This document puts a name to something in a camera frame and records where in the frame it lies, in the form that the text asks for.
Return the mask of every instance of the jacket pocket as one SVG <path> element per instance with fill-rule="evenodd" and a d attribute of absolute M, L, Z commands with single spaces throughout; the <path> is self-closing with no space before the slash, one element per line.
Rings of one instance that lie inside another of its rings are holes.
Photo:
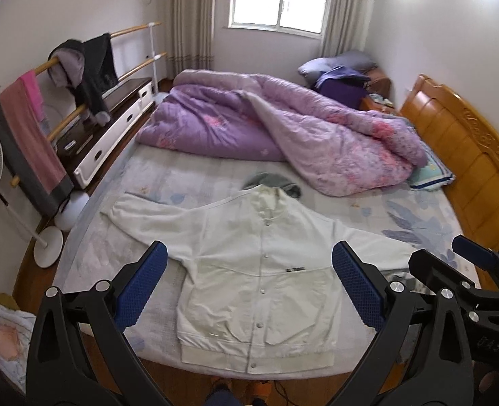
<path fill-rule="evenodd" d="M 186 319 L 207 337 L 249 342 L 256 277 L 201 265 L 184 310 Z"/>
<path fill-rule="evenodd" d="M 305 344 L 325 304 L 330 279 L 328 270 L 280 275 L 270 304 L 265 342 Z"/>

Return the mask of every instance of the window sill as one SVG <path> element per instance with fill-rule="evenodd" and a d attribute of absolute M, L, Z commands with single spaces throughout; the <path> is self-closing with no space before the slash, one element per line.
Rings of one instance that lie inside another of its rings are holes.
<path fill-rule="evenodd" d="M 290 29 L 288 27 L 264 26 L 260 24 L 231 24 L 225 26 L 224 29 L 247 29 L 247 30 L 262 30 L 265 32 L 286 33 L 288 35 L 296 35 L 311 39 L 321 39 L 320 33 L 306 32 L 298 29 Z"/>

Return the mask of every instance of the fan base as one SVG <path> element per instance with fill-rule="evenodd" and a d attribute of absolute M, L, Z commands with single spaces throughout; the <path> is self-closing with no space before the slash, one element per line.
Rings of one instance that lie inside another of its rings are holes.
<path fill-rule="evenodd" d="M 39 267 L 47 268 L 58 260 L 62 252 L 63 234 L 57 227 L 50 226 L 44 229 L 39 236 L 46 241 L 47 246 L 43 247 L 39 242 L 35 242 L 35 262 Z"/>

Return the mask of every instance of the bed sheet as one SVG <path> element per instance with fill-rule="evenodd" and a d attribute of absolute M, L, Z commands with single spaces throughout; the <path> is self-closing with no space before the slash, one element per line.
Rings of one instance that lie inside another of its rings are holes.
<path fill-rule="evenodd" d="M 71 231 L 54 284 L 64 292 L 88 290 L 99 279 L 112 279 L 124 264 L 137 261 L 146 250 L 146 246 L 99 213 L 105 200 L 127 191 L 154 201 L 194 208 L 230 196 L 258 172 L 285 175 L 300 185 L 300 201 L 305 206 L 329 218 L 340 219 L 348 226 L 426 248 L 478 282 L 475 268 L 451 250 L 452 239 L 461 229 L 442 191 L 414 191 L 403 184 L 333 198 L 313 190 L 287 163 L 209 158 L 132 143 L 120 157 L 118 166 L 113 166 L 101 182 Z M 150 298 L 154 302 L 149 301 L 137 324 L 126 329 L 126 338 L 137 355 L 196 373 L 267 379 L 266 375 L 234 373 L 181 361 L 176 337 L 176 304 L 185 275 L 179 263 L 169 260 Z M 352 304 L 344 305 L 354 310 Z M 91 333 L 88 326 L 83 326 L 83 330 Z M 363 325 L 342 331 L 334 366 L 276 374 L 270 378 L 301 379 L 349 372 L 364 354 L 373 334 L 372 329 Z"/>

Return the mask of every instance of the white wall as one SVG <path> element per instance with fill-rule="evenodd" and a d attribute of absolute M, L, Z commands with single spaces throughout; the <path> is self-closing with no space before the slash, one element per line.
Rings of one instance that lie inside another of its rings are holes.
<path fill-rule="evenodd" d="M 117 31 L 162 17 L 157 3 L 163 0 L 1 0 L 0 1 L 0 91 L 21 74 L 45 62 L 50 51 L 69 38 L 90 39 L 104 32 Z M 156 27 L 157 51 L 162 50 L 162 27 Z M 115 65 L 122 74 L 150 54 L 146 31 L 113 40 Z M 151 74 L 147 68 L 135 77 Z M 66 89 L 56 89 L 46 74 L 39 78 L 45 101 L 56 110 L 47 114 L 55 125 L 74 109 L 74 100 Z M 8 173 L 1 182 L 1 192 L 36 226 L 39 214 L 20 189 L 9 185 Z M 0 291 L 11 293 L 18 269 L 29 243 L 29 236 L 19 228 L 0 205 Z"/>
<path fill-rule="evenodd" d="M 499 0 L 376 0 L 366 50 L 392 79 L 398 106 L 425 73 L 499 132 Z"/>
<path fill-rule="evenodd" d="M 297 72 L 317 58 L 321 40 L 279 32 L 228 28 L 231 0 L 216 0 L 214 69 L 263 73 L 304 84 Z"/>

